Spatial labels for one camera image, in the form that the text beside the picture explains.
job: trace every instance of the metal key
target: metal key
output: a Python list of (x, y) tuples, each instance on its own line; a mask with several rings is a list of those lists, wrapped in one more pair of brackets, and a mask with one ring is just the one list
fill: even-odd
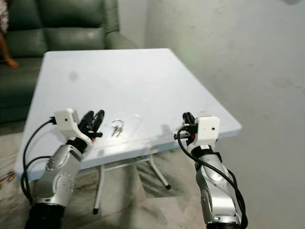
[(118, 125), (114, 126), (114, 131), (111, 135), (111, 137), (113, 137), (116, 134), (116, 137), (118, 137), (120, 135), (120, 133), (122, 132), (122, 127), (119, 127)]

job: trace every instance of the person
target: person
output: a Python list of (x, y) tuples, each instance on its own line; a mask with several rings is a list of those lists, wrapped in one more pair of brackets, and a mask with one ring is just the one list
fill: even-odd
[(10, 68), (17, 68), (19, 64), (13, 60), (5, 40), (5, 34), (9, 25), (9, 12), (6, 0), (0, 0), (0, 50), (5, 63)]

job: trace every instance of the tabletop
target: tabletop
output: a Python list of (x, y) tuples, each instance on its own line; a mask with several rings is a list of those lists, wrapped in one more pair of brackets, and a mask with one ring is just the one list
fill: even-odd
[[(182, 125), (183, 112), (220, 118), (219, 138), (234, 136), (238, 121), (209, 93), (169, 49), (47, 52), (43, 57), (30, 111), (16, 161), (23, 172), (22, 153), (32, 133), (55, 111), (105, 110), (96, 139), (85, 153), (81, 169), (177, 148), (173, 134)], [(118, 137), (111, 137), (115, 119), (124, 121)], [(37, 133), (26, 160), (53, 155), (66, 141), (55, 125)], [(30, 167), (29, 178), (38, 179), (45, 161)]]

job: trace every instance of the key ring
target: key ring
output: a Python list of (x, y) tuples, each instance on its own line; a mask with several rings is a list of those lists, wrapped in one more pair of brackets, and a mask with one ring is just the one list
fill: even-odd
[[(121, 126), (117, 126), (117, 125), (115, 124), (116, 122), (121, 123)], [(113, 121), (111, 122), (110, 126), (112, 126), (113, 128), (122, 128), (122, 129), (123, 129), (124, 122), (123, 122), (121, 119), (116, 119), (116, 120), (113, 120)]]

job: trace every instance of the person's foot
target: person's foot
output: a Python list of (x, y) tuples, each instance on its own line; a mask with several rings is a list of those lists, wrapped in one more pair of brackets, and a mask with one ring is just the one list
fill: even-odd
[(6, 59), (5, 62), (10, 68), (18, 68), (19, 66), (18, 62), (14, 61), (11, 58)]

